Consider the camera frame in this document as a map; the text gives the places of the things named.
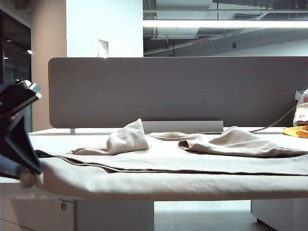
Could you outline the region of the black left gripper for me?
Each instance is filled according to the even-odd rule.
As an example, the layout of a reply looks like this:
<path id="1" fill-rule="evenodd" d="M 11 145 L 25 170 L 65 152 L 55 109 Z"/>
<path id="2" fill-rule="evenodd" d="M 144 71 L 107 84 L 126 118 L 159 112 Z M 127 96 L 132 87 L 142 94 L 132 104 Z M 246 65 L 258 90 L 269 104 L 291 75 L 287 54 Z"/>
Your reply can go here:
<path id="1" fill-rule="evenodd" d="M 24 126 L 24 112 L 0 120 L 0 175 L 19 179 L 23 168 L 42 173 L 42 165 L 34 151 Z"/>

